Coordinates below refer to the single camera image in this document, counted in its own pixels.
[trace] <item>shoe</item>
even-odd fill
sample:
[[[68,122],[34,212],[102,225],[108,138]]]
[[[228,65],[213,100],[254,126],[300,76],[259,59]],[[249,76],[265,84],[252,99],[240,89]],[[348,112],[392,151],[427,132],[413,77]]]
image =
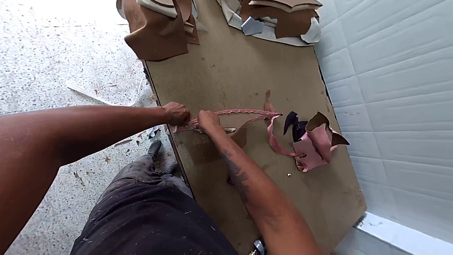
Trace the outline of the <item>shoe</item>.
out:
[[[178,171],[181,171],[181,168],[179,167],[178,162],[173,163],[173,164],[170,166],[170,169],[168,170],[168,172],[169,172],[171,175],[174,175],[174,174],[177,173]]]
[[[170,166],[170,168],[168,170],[162,171],[160,173],[160,175],[164,175],[164,174],[174,175],[178,171],[181,171],[181,168],[179,167],[179,164],[177,162],[175,162]]]
[[[161,145],[162,145],[162,142],[159,139],[156,139],[149,147],[148,154],[153,156],[153,158],[155,159],[157,153],[159,153]]]

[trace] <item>wooden board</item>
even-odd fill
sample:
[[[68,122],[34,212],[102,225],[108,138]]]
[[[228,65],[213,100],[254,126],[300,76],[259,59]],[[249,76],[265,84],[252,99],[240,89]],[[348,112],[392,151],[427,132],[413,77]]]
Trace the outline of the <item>wooden board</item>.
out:
[[[194,117],[202,109],[263,109],[270,89],[273,106],[284,114],[276,120],[274,134],[287,150],[292,139],[290,134],[283,137],[282,130],[290,111],[306,120],[320,111],[339,130],[313,47],[244,36],[227,26],[214,0],[197,1],[197,8],[208,30],[198,33],[200,45],[189,44],[189,54],[145,63],[160,104],[182,103]],[[193,131],[171,138],[197,202],[238,252],[248,254],[260,234],[226,182],[225,163],[200,149],[209,138]],[[257,121],[248,127],[244,150],[292,199],[320,245],[333,249],[366,209],[347,150],[337,149],[329,166],[302,173],[292,157],[275,153],[267,141],[266,124]]]

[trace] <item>hand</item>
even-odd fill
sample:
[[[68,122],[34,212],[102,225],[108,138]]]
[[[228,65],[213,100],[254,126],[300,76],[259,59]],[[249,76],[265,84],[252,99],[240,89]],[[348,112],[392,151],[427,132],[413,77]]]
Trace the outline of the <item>hand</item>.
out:
[[[167,124],[170,126],[185,126],[190,120],[190,111],[182,104],[169,102],[163,108],[166,110]]]
[[[198,114],[198,128],[205,133],[209,133],[216,129],[223,130],[220,126],[219,117],[211,111],[200,111]]]

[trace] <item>speckled floor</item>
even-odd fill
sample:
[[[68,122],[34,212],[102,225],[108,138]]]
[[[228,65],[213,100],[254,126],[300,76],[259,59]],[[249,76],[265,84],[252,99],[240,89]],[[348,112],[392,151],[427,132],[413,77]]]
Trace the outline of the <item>speckled floor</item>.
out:
[[[113,103],[134,100],[143,66],[123,40],[128,25],[114,0],[0,0],[0,6],[0,115],[102,105],[66,88],[67,81]],[[134,106],[155,106],[148,84]],[[175,161],[163,130],[161,126],[155,137],[164,142],[160,168]],[[153,140],[149,133],[61,167],[6,254],[68,254],[111,179],[147,151]]]

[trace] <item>pink leather scrap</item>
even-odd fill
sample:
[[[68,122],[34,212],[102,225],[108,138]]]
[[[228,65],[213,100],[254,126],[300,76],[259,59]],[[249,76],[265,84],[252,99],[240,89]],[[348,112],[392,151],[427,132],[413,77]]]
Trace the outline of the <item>pink leather scrap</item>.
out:
[[[294,156],[296,166],[302,172],[307,172],[315,167],[329,164],[332,159],[332,151],[339,144],[349,145],[348,141],[329,127],[329,120],[318,112],[309,120],[305,127],[306,133],[300,141],[293,143],[294,153],[287,152],[277,142],[272,134],[272,122],[268,126],[269,144],[271,148],[284,155]]]
[[[324,114],[318,112],[311,118],[305,126],[305,134],[300,141],[293,143],[294,152],[288,152],[283,149],[275,138],[274,120],[282,113],[277,113],[270,103],[270,91],[266,92],[265,111],[253,109],[232,109],[215,112],[215,114],[230,114],[230,113],[259,113],[258,117],[251,118],[241,125],[244,128],[249,123],[259,119],[269,119],[270,123],[267,127],[269,136],[269,145],[277,153],[292,156],[296,160],[297,168],[302,172],[307,172],[315,167],[329,164],[332,159],[332,151],[338,145],[349,145],[348,141],[337,132],[330,128],[329,119]],[[185,127],[176,127],[173,133],[178,133],[185,130],[196,130],[197,119],[188,122]]]

